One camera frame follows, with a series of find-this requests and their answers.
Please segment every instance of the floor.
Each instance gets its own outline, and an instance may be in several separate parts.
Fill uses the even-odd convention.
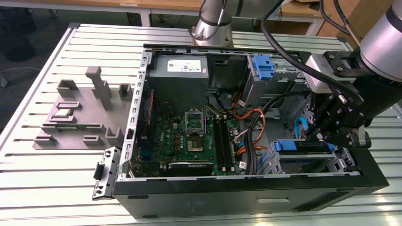
[[[60,16],[52,18],[47,9],[32,9],[32,18],[36,23],[36,31],[28,34],[31,45],[35,48],[35,57],[24,62],[11,62],[0,54],[0,72],[16,67],[33,67],[41,69],[55,46],[63,36],[71,22],[83,24],[134,25],[140,26],[138,14],[91,12],[60,10]],[[152,26],[188,28],[198,22],[196,16],[152,15]],[[232,30],[255,32],[250,19],[234,19]],[[9,82],[7,88],[0,89],[0,132],[21,102],[31,84],[37,76],[36,70],[13,70],[3,73],[3,77]]]

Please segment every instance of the aluminum slotted table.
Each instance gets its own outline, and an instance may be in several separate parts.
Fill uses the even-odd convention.
[[[335,38],[277,35],[287,50],[350,50]],[[271,48],[263,35],[234,32],[239,48]],[[96,162],[103,150],[35,150],[32,139],[47,118],[61,79],[91,86],[90,65],[103,67],[111,87],[136,83],[144,43],[191,45],[184,29],[72,24],[0,136],[1,225],[391,225],[402,222],[402,121],[394,106],[367,129],[371,154],[390,186],[318,212],[199,218],[134,219],[116,200],[92,201]]]

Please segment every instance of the ram slot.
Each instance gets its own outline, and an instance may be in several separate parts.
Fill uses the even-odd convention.
[[[215,139],[215,152],[216,152],[216,167],[222,170],[224,167],[224,155],[222,150],[222,138],[220,138],[220,119],[214,119],[214,139]]]
[[[226,120],[219,121],[219,129],[220,129],[220,139],[222,139],[222,150],[224,156],[224,166],[226,170],[231,170],[232,167],[232,152],[230,147],[230,139],[228,139],[228,129],[226,125]]]

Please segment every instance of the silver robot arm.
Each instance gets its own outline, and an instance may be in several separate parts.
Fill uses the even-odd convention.
[[[273,48],[303,72],[313,91],[310,110],[314,123],[306,132],[307,139],[321,137],[329,143],[349,148],[370,147],[365,127],[402,99],[402,0],[394,1],[361,41],[359,48],[353,52],[313,54],[306,65],[291,57],[267,30],[266,19],[282,2],[204,0],[198,25],[190,30],[195,45],[231,46],[231,18],[262,18],[262,30]],[[338,1],[334,3],[343,16],[343,23],[350,28]],[[351,29],[346,33],[355,36]],[[329,70],[323,71],[321,65],[329,65]]]
[[[199,46],[227,47],[232,45],[232,17],[262,18],[283,0],[204,0],[199,22],[190,30]]]

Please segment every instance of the blue drive bracket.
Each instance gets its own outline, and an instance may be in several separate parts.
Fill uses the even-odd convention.
[[[297,151],[297,144],[293,140],[278,140],[275,142],[277,151]]]
[[[275,73],[275,64],[269,56],[254,55],[254,66],[260,80],[271,80]]]

